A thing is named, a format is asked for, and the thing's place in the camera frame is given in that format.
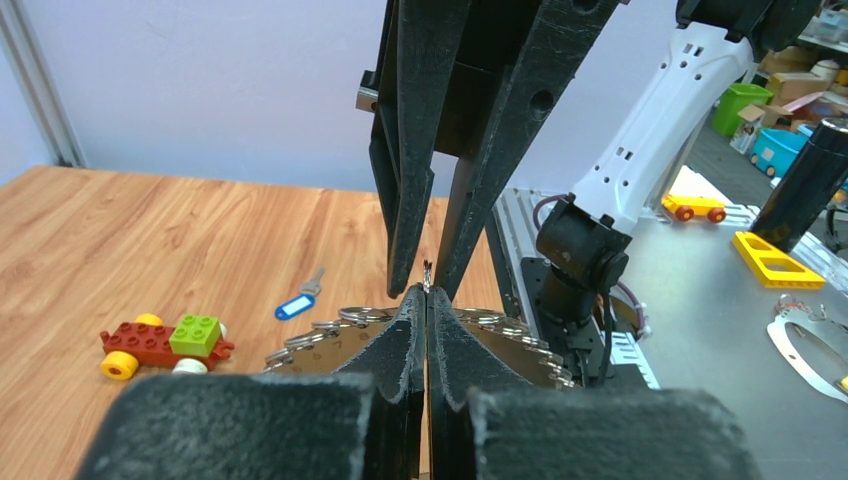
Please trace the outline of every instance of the red lego brick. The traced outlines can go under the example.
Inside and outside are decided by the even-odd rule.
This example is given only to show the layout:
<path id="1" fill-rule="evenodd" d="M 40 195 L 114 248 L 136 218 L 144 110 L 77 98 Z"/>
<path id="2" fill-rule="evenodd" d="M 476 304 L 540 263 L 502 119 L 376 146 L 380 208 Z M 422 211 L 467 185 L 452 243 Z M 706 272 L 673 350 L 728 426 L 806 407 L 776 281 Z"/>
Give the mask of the red lego brick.
<path id="1" fill-rule="evenodd" d="M 107 355 L 114 351 L 126 352 L 138 359 L 141 365 L 167 368 L 174 368 L 181 358 L 194 358 L 212 371 L 219 361 L 230 358 L 230 350 L 235 348 L 235 345 L 221 337 L 207 357 L 177 355 L 171 351 L 168 343 L 173 331 L 174 327 L 124 322 L 111 335 L 105 330 L 100 332 L 100 338 Z"/>

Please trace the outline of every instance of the metal plate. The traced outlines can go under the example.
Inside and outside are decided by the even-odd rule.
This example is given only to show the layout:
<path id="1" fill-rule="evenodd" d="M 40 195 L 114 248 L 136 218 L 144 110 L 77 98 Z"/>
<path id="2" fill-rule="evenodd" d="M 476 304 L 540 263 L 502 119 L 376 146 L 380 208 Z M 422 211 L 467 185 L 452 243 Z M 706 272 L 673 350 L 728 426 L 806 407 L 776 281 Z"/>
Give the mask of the metal plate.
<path id="1" fill-rule="evenodd" d="M 496 204 L 511 266 L 537 256 L 529 213 L 542 197 L 508 189 Z M 765 478 L 841 478 L 848 408 L 812 390 L 774 348 L 766 326 L 785 292 L 757 283 L 730 243 L 759 209 L 725 209 L 720 225 L 672 223 L 651 212 L 637 224 L 623 280 L 648 306 L 653 336 L 640 342 L 642 352 L 663 388 L 706 390 L 739 417 Z M 808 305 L 824 303 L 845 323 L 848 299 L 840 290 L 848 291 L 848 267 L 809 234 L 793 256 L 828 281 L 822 290 L 793 293 Z M 513 278 L 521 276 L 516 272 Z M 525 319 L 535 331 L 534 320 Z"/>
<path id="2" fill-rule="evenodd" d="M 288 347 L 288 358 L 291 360 L 269 371 L 273 373 L 331 373 L 359 353 L 371 339 L 386 328 L 386 325 L 388 322 L 371 322 L 362 327 L 339 328 L 315 343 Z"/>
<path id="3" fill-rule="evenodd" d="M 787 325 L 798 325 L 801 327 L 805 327 L 807 331 L 812 331 L 809 327 L 815 327 L 815 323 L 823 323 L 823 322 L 831 322 L 830 320 L 822 320 L 819 322 L 811 322 L 809 318 L 809 314 L 807 312 L 797 310 L 797 309 L 789 309 L 784 310 L 780 314 L 778 314 L 774 318 L 774 322 L 770 323 L 766 330 L 768 331 L 769 337 L 771 337 L 772 342 L 774 342 L 774 346 L 780 351 L 780 354 L 783 355 L 783 358 L 786 359 L 786 362 L 798 372 L 798 375 L 804 379 L 811 387 L 816 389 L 822 395 L 826 395 L 835 400 L 839 400 L 840 402 L 848 403 L 848 394 L 839 390 L 830 384 L 827 380 L 821 377 L 810 364 L 804 360 L 804 357 L 801 356 L 800 353 L 795 349 L 795 346 L 792 345 L 792 342 L 789 340 L 789 336 L 786 334 Z M 835 332 L 838 335 L 846 335 L 845 332 Z"/>
<path id="4" fill-rule="evenodd" d="M 556 387 L 556 376 L 553 375 L 554 372 L 549 363 L 550 352 L 538 350 L 534 345 L 523 342 L 521 337 L 509 338 L 489 328 L 467 323 L 463 326 L 500 361 L 530 383 L 546 388 Z M 557 358 L 557 360 L 561 365 L 562 359 Z"/>
<path id="5" fill-rule="evenodd" d="M 645 355 L 633 335 L 627 332 L 613 332 L 612 346 L 613 365 L 636 365 L 648 387 L 659 390 L 660 382 L 654 376 L 651 366 L 648 365 L 648 360 L 645 359 Z"/>

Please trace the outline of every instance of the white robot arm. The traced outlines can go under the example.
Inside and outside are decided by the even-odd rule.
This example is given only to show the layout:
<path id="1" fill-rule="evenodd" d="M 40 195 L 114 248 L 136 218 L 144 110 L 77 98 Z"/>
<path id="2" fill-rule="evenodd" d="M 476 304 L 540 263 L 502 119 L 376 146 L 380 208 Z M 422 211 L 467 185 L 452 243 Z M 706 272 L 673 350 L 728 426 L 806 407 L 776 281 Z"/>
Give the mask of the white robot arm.
<path id="1" fill-rule="evenodd" d="M 703 114 L 753 62 L 747 39 L 692 23 L 677 29 L 648 89 L 613 142 L 574 187 L 574 203 L 629 234 L 659 177 Z"/>

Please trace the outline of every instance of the white lego wheel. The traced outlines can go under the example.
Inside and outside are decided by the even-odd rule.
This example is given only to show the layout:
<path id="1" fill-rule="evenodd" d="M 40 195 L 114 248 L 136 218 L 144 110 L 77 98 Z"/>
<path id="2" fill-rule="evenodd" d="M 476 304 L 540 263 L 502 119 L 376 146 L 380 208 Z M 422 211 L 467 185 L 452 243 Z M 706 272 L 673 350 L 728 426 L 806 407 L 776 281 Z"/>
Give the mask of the white lego wheel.
<path id="1" fill-rule="evenodd" d="M 171 371 L 175 375 L 203 375 L 207 372 L 209 372 L 209 369 L 206 368 L 206 365 L 193 358 L 181 358 L 174 366 L 174 370 Z"/>

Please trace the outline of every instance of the wooden table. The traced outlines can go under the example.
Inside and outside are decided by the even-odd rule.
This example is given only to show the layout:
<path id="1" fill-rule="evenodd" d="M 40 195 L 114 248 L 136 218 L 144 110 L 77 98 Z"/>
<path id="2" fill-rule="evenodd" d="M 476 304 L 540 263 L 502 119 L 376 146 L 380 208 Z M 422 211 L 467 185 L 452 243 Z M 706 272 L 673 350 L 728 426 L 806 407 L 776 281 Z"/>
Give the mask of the wooden table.
<path id="1" fill-rule="evenodd" d="M 433 199 L 411 281 L 435 259 Z M 392 306 L 372 193 L 36 167 L 0 188 L 3 478 L 67 478 L 127 385 L 98 370 L 101 330 L 144 312 L 217 316 L 236 349 L 215 372 L 253 373 L 283 341 L 344 306 Z M 326 268 L 316 306 L 274 308 Z M 501 309 L 485 238 L 456 296 Z M 167 373 L 142 368 L 138 376 Z"/>

